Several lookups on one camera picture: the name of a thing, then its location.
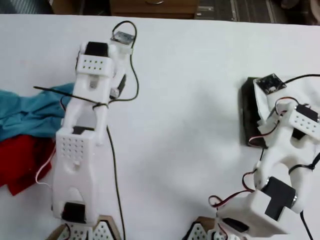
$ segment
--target wooden floor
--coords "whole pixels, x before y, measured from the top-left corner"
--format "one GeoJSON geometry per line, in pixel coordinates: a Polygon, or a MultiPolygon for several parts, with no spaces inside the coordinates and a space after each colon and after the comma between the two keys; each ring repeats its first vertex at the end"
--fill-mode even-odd
{"type": "Polygon", "coordinates": [[[281,0],[199,0],[197,19],[251,23],[308,24],[308,0],[290,10],[281,0]]]}

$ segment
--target white table surface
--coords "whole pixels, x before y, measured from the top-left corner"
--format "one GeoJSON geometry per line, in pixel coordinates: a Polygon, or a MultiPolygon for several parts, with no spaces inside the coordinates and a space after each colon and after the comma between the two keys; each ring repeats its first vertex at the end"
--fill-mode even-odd
{"type": "MultiPolygon", "coordinates": [[[[115,24],[102,16],[0,15],[0,87],[20,95],[75,80],[79,46],[107,41],[115,24]]],[[[319,72],[320,28],[205,20],[132,18],[138,28],[134,65],[140,95],[110,106],[128,240],[179,240],[198,216],[214,217],[208,196],[242,189],[260,150],[240,144],[238,92],[248,76],[319,72]]],[[[123,97],[135,93],[130,73],[123,97]]],[[[121,222],[108,146],[102,214],[121,222]]],[[[45,180],[51,182],[52,172],[45,180]]],[[[320,239],[320,168],[305,218],[320,239]]],[[[51,192],[33,185],[12,197],[0,188],[0,238],[43,240],[60,224],[51,192]]],[[[294,233],[273,240],[307,239],[294,233]]]]}

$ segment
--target black wire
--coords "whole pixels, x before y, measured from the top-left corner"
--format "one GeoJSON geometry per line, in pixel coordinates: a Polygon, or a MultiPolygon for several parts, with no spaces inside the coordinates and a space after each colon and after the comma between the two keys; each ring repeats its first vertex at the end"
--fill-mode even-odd
{"type": "Polygon", "coordinates": [[[114,182],[115,182],[115,190],[116,190],[116,197],[118,199],[118,205],[119,205],[119,211],[120,211],[120,217],[121,217],[121,224],[122,224],[122,231],[123,231],[123,240],[126,240],[126,230],[125,230],[125,221],[124,221],[124,216],[122,213],[122,207],[121,207],[121,201],[120,201],[120,194],[119,194],[119,187],[118,187],[118,175],[117,175],[117,163],[116,163],[116,152],[115,152],[115,147],[114,143],[111,138],[111,133],[109,130],[109,127],[106,127],[106,132],[108,133],[109,136],[109,141],[111,145],[111,150],[112,150],[112,156],[113,156],[113,166],[114,166],[114,182]]]}
{"type": "Polygon", "coordinates": [[[312,161],[311,164],[309,165],[305,165],[305,164],[297,164],[294,165],[293,167],[291,167],[289,169],[289,174],[291,174],[293,172],[293,170],[297,169],[297,168],[306,168],[306,169],[310,169],[310,170],[314,170],[316,168],[316,165],[318,164],[318,162],[320,161],[320,152],[318,153],[318,155],[314,158],[314,160],[312,161]]]}
{"type": "Polygon", "coordinates": [[[309,236],[310,240],[314,240],[314,238],[312,237],[311,232],[309,230],[309,227],[308,227],[308,225],[306,223],[305,216],[304,216],[304,211],[300,212],[300,218],[301,218],[301,221],[302,221],[302,223],[304,225],[304,228],[305,228],[306,232],[308,233],[308,236],[309,236]]]}
{"type": "Polygon", "coordinates": [[[53,93],[56,93],[56,94],[62,94],[62,95],[68,96],[68,97],[72,97],[72,98],[76,98],[76,99],[81,99],[81,100],[84,100],[84,101],[93,103],[93,104],[95,104],[95,105],[94,105],[92,108],[100,107],[100,106],[106,106],[107,108],[109,108],[109,106],[108,106],[107,103],[98,102],[98,101],[93,101],[93,100],[91,100],[91,99],[84,98],[84,97],[81,97],[81,96],[76,96],[76,95],[73,95],[73,94],[68,93],[68,92],[56,90],[56,89],[53,89],[53,88],[42,87],[42,86],[33,86],[33,87],[34,87],[35,89],[39,89],[39,90],[43,90],[43,91],[48,91],[48,92],[53,92],[53,93]]]}
{"type": "MultiPolygon", "coordinates": [[[[312,170],[314,170],[316,168],[316,165],[318,164],[319,161],[320,161],[320,153],[318,153],[318,155],[314,158],[312,163],[309,164],[309,165],[297,164],[297,165],[294,165],[293,167],[291,167],[289,169],[289,174],[291,174],[292,171],[297,169],[297,168],[306,168],[306,169],[310,169],[312,171],[312,170]]],[[[306,223],[305,216],[304,216],[304,211],[300,212],[300,218],[301,218],[301,221],[302,221],[302,223],[304,225],[304,228],[305,228],[306,232],[308,233],[308,236],[309,236],[310,240],[314,240],[314,238],[312,237],[311,232],[310,232],[310,230],[308,228],[308,225],[306,223]]]]}
{"type": "Polygon", "coordinates": [[[131,97],[131,98],[127,98],[127,99],[114,99],[114,100],[111,100],[109,101],[109,103],[113,103],[113,102],[128,102],[128,101],[132,101],[132,100],[135,100],[138,95],[139,95],[139,91],[140,91],[140,84],[139,84],[139,79],[138,79],[138,76],[137,76],[137,73],[136,73],[136,70],[134,68],[134,64],[133,64],[133,54],[134,54],[134,46],[135,46],[135,43],[136,43],[136,39],[137,39],[137,36],[138,36],[138,30],[137,30],[137,27],[136,25],[132,22],[132,21],[122,21],[122,22],[119,22],[117,25],[115,25],[115,27],[113,28],[112,30],[112,36],[114,37],[115,36],[115,30],[117,28],[119,28],[122,24],[131,24],[134,28],[134,39],[133,39],[133,42],[132,42],[132,45],[131,45],[131,49],[132,49],[132,53],[130,55],[130,66],[131,66],[131,69],[132,69],[132,72],[134,74],[134,77],[135,77],[135,81],[136,81],[136,93],[135,93],[135,96],[134,97],[131,97]]]}
{"type": "Polygon", "coordinates": [[[294,78],[291,78],[291,79],[285,81],[284,83],[285,83],[285,84],[288,84],[288,83],[293,82],[294,80],[302,79],[302,78],[307,78],[307,77],[320,77],[320,74],[306,74],[306,75],[296,76],[296,77],[294,77],[294,78]]]}
{"type": "Polygon", "coordinates": [[[64,102],[63,102],[64,97],[66,97],[66,96],[64,95],[64,96],[62,96],[62,97],[60,98],[60,104],[61,104],[63,110],[66,111],[66,106],[64,105],[64,102]]]}
{"type": "Polygon", "coordinates": [[[263,155],[264,155],[264,152],[265,152],[265,149],[264,149],[264,148],[262,148],[262,151],[261,151],[261,155],[260,155],[259,162],[262,160],[262,157],[263,157],[263,155]]]}

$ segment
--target circuit board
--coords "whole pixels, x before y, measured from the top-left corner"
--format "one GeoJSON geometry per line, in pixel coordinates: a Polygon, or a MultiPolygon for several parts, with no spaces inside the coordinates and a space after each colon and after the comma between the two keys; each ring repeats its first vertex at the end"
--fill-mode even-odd
{"type": "Polygon", "coordinates": [[[283,81],[281,81],[280,78],[277,77],[277,75],[275,75],[274,73],[256,79],[255,83],[262,89],[262,91],[266,95],[275,93],[287,87],[287,85],[283,81]]]}

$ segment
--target teal fabric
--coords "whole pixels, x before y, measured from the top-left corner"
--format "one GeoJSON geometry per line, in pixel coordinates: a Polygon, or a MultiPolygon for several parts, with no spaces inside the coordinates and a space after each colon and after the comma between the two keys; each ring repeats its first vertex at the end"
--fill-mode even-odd
{"type": "MultiPolygon", "coordinates": [[[[72,93],[73,83],[53,87],[72,93]]],[[[42,91],[36,96],[23,97],[13,92],[0,90],[0,141],[23,134],[34,137],[52,138],[65,116],[60,106],[61,94],[42,91]]],[[[68,104],[70,98],[64,97],[68,104]]]]}

